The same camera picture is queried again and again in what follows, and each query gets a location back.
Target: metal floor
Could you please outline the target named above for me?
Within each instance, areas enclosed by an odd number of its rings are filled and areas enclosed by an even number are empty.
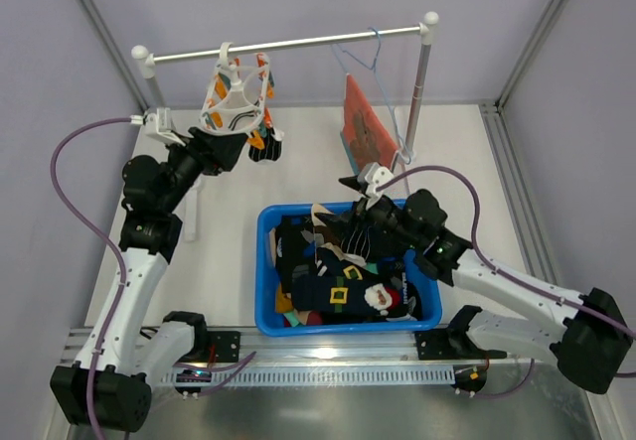
[[[492,366],[488,391],[514,385],[526,368]],[[447,386],[367,386],[231,389],[186,401],[163,392],[157,405],[131,440],[600,438],[583,393],[546,366],[538,366],[522,390],[498,400],[457,396]],[[93,437],[82,428],[70,438]]]

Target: perforated metal strip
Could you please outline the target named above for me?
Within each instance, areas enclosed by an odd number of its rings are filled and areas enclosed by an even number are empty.
[[[214,372],[210,381],[177,382],[181,369],[166,375],[161,386],[209,387],[231,372]],[[447,385],[455,382],[452,366],[408,367],[247,367],[228,387],[308,387],[358,385]]]

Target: horizontal bar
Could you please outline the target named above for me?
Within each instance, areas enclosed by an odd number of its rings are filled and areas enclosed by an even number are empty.
[[[380,36],[388,38],[392,36],[419,35],[421,28],[411,26],[408,28],[396,28],[394,30],[378,31]],[[258,53],[260,51],[279,51],[298,48],[311,48],[312,46],[335,45],[337,43],[353,43],[355,41],[365,41],[375,38],[375,31],[365,31],[363,33],[353,33],[350,35],[323,36],[320,38],[306,38],[304,40],[279,41],[276,43],[260,43],[247,46],[230,46],[228,56],[246,55]],[[153,58],[156,65],[162,63],[175,63],[177,61],[202,60],[205,58],[218,58],[221,49],[194,51],[192,53],[175,53],[172,55],[159,55]]]

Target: blue bin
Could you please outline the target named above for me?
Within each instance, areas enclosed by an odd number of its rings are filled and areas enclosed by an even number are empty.
[[[404,200],[395,201],[402,207]],[[351,208],[351,203],[324,204],[335,214]],[[303,336],[308,334],[379,333],[387,331],[425,331],[439,324],[441,319],[441,299],[437,282],[424,276],[413,263],[415,254],[409,251],[404,256],[406,279],[419,293],[423,319],[421,321],[399,321],[385,323],[364,323],[324,326],[297,326],[285,328],[284,316],[274,310],[276,289],[280,282],[278,273],[271,263],[269,232],[280,224],[282,216],[303,216],[311,213],[311,205],[274,205],[266,208],[258,217],[256,246],[256,296],[255,320],[260,331],[268,336]]]

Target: gray wall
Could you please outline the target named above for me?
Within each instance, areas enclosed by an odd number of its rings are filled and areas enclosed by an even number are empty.
[[[123,53],[135,45],[173,53],[217,47],[395,28],[441,17],[425,97],[495,98],[548,0],[94,0]],[[375,45],[353,46],[370,61]],[[379,68],[393,98],[409,99],[418,38],[387,40]],[[275,103],[342,102],[344,78],[328,48],[272,53]],[[213,62],[160,67],[168,104],[201,106]],[[354,72],[371,100],[373,77]]]
[[[49,159],[88,122],[137,112],[76,0],[0,0],[0,437],[42,438],[49,377],[82,322],[103,246],[57,199]],[[133,129],[61,158],[62,185],[108,227]]]
[[[636,328],[636,0],[570,0],[509,106],[563,282]],[[625,370],[636,369],[632,350]],[[626,405],[636,381],[616,381]]]

